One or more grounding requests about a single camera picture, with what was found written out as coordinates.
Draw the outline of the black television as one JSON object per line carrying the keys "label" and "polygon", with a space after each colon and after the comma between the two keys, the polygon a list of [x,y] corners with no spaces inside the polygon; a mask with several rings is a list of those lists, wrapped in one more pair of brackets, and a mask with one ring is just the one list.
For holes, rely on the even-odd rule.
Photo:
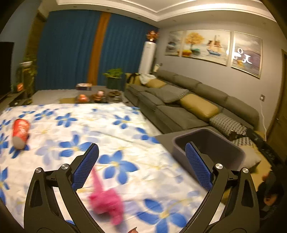
{"label": "black television", "polygon": [[14,42],[0,42],[0,95],[11,91],[11,62]]}

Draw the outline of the tv cabinet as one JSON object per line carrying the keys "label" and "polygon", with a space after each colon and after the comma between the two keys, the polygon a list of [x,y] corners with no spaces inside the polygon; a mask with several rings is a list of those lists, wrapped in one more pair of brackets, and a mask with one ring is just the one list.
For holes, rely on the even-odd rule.
{"label": "tv cabinet", "polygon": [[28,100],[27,91],[22,90],[18,93],[9,93],[1,97],[0,111],[1,113],[9,107],[23,106]]}

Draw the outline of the white standing air conditioner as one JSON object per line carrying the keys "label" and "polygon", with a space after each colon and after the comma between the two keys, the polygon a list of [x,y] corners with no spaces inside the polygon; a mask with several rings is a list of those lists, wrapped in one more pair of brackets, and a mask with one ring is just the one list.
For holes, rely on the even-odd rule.
{"label": "white standing air conditioner", "polygon": [[139,74],[149,74],[151,71],[154,55],[156,51],[156,43],[146,41],[139,65]]}

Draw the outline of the mustard cushion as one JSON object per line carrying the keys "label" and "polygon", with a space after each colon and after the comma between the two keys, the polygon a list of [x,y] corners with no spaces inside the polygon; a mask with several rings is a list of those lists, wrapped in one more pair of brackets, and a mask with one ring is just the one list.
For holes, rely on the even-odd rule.
{"label": "mustard cushion", "polygon": [[151,79],[148,83],[145,84],[148,88],[161,88],[166,85],[166,82],[159,79]]}
{"label": "mustard cushion", "polygon": [[195,94],[186,95],[180,99],[180,104],[184,109],[203,121],[209,121],[211,117],[217,115],[220,112],[216,105]]}

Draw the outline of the green potted plant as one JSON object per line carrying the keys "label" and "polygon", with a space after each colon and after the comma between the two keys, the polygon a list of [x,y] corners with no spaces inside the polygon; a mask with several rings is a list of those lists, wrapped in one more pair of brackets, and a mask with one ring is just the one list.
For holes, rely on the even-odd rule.
{"label": "green potted plant", "polygon": [[112,90],[121,90],[123,71],[121,68],[112,68],[103,73],[107,79],[106,87]]}

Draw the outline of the sailboat tree painting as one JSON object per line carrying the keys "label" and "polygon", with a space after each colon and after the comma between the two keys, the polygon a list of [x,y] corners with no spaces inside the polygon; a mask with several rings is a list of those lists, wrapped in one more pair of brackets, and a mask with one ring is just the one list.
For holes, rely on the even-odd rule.
{"label": "sailboat tree painting", "polygon": [[231,32],[227,30],[187,30],[182,43],[182,57],[226,66],[230,35]]}

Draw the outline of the orange curtain strip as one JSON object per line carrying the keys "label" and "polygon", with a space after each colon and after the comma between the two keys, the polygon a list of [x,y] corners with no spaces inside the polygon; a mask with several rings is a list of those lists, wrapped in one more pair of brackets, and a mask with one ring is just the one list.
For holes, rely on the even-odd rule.
{"label": "orange curtain strip", "polygon": [[98,21],[93,46],[90,55],[90,64],[87,74],[87,82],[93,85],[97,85],[98,71],[100,65],[101,51],[105,39],[105,33],[111,18],[111,13],[102,12]]}

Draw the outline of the grey plastic trash bin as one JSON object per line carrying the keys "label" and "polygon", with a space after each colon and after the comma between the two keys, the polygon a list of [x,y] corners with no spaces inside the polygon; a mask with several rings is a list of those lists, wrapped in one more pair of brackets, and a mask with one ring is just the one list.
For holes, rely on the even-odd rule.
{"label": "grey plastic trash bin", "polygon": [[172,139],[173,158],[194,179],[196,175],[185,155],[185,146],[188,142],[193,142],[199,152],[208,156],[212,162],[220,163],[229,170],[239,171],[243,167],[245,153],[242,149],[210,129],[195,129]]}

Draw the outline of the plant on wooden stand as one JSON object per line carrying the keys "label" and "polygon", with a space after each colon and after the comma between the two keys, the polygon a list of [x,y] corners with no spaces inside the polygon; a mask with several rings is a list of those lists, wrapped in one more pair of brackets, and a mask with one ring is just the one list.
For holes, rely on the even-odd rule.
{"label": "plant on wooden stand", "polygon": [[37,58],[35,55],[28,54],[17,68],[18,81],[23,83],[27,97],[35,93],[35,77],[37,76]]}

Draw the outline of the blue floral tablecloth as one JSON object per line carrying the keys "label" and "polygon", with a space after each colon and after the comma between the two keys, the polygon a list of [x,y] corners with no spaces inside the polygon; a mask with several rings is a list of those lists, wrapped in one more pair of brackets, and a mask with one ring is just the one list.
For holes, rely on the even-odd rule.
{"label": "blue floral tablecloth", "polygon": [[207,192],[124,104],[1,113],[1,204],[27,232],[183,232]]}

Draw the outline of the red flower decoration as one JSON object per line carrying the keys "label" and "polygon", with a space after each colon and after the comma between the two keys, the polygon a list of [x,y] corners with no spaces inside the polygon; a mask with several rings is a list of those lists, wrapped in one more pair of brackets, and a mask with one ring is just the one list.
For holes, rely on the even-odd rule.
{"label": "red flower decoration", "polygon": [[154,30],[149,31],[146,34],[146,38],[147,38],[148,42],[156,43],[156,41],[158,40],[158,37],[159,37],[159,33],[154,31]]}

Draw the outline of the dark coffee table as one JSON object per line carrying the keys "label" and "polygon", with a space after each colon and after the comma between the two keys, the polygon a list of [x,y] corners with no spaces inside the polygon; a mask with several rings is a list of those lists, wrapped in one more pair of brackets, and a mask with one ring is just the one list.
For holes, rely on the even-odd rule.
{"label": "dark coffee table", "polygon": [[90,91],[76,90],[76,89],[57,89],[57,90],[39,90],[32,96],[33,105],[45,104],[76,104],[76,99],[79,95],[86,95],[90,102],[93,103],[92,95],[98,91],[103,90],[107,95],[113,89],[107,89],[105,86],[92,86]]}

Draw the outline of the grey cushion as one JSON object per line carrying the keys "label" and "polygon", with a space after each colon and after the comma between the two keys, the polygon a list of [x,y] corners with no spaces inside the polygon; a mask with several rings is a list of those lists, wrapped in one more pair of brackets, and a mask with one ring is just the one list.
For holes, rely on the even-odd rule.
{"label": "grey cushion", "polygon": [[160,89],[160,88],[148,88],[145,90],[147,93],[153,94],[159,98],[164,103],[173,103],[180,100],[182,91],[171,92],[169,90]]}

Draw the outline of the left landscape painting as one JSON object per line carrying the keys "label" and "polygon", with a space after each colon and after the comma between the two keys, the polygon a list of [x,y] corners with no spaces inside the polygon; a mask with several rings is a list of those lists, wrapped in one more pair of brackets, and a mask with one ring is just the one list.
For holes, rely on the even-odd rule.
{"label": "left landscape painting", "polygon": [[168,42],[165,48],[166,56],[179,56],[184,31],[172,31],[168,34]]}

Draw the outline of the right framed painting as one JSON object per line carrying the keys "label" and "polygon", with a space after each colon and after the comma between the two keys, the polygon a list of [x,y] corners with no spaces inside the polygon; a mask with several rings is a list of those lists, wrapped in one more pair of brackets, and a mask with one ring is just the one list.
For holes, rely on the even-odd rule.
{"label": "right framed painting", "polygon": [[230,66],[258,79],[261,77],[263,41],[260,37],[234,31]]}

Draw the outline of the near mustard cushion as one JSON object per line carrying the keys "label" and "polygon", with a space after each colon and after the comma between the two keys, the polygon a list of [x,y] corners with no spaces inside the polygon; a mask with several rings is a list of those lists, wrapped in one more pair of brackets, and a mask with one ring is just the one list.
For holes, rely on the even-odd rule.
{"label": "near mustard cushion", "polygon": [[203,121],[209,121],[211,117],[217,115],[220,112],[216,105],[195,94],[186,95],[180,99],[180,104],[184,109]]}

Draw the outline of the far mustard cushion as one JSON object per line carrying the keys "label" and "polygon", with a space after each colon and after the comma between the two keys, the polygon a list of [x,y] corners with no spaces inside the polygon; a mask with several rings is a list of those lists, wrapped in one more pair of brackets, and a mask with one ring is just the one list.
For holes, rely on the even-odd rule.
{"label": "far mustard cushion", "polygon": [[159,79],[151,79],[148,83],[145,84],[148,88],[161,88],[166,85],[166,82]]}

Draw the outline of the blue window curtain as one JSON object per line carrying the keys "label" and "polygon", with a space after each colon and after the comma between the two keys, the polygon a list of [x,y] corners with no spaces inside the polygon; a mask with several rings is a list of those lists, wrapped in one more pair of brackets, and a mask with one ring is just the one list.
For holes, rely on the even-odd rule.
{"label": "blue window curtain", "polygon": [[[36,90],[73,89],[87,82],[90,55],[100,11],[60,10],[50,12],[37,54]],[[103,75],[112,68],[123,73],[139,69],[146,34],[158,28],[127,16],[111,14],[101,51],[97,85],[106,85]]]}

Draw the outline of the grey sectional sofa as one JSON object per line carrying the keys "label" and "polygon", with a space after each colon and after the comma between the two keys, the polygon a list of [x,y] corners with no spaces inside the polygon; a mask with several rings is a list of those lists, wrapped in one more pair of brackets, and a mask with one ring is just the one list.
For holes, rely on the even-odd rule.
{"label": "grey sectional sofa", "polygon": [[229,137],[242,135],[236,144],[246,153],[244,165],[255,178],[267,174],[271,165],[246,137],[247,128],[259,122],[258,112],[226,93],[189,77],[160,70],[156,79],[141,84],[140,75],[127,75],[125,97],[162,133],[207,127]]}

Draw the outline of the pink mesh bath pouf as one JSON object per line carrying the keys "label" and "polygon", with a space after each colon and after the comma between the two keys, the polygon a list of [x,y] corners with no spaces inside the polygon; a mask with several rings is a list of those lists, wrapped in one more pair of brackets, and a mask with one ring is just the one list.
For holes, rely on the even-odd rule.
{"label": "pink mesh bath pouf", "polygon": [[113,225],[123,221],[124,207],[121,197],[114,189],[105,190],[96,170],[91,170],[93,192],[89,195],[89,204],[95,214],[108,214]]}

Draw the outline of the black white patterned cushion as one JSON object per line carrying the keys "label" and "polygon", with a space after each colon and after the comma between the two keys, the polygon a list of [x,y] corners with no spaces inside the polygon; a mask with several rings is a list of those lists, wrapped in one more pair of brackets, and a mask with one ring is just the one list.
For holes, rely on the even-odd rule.
{"label": "black white patterned cushion", "polygon": [[229,137],[232,132],[237,135],[246,135],[247,127],[223,113],[211,117],[209,123],[226,137]]}

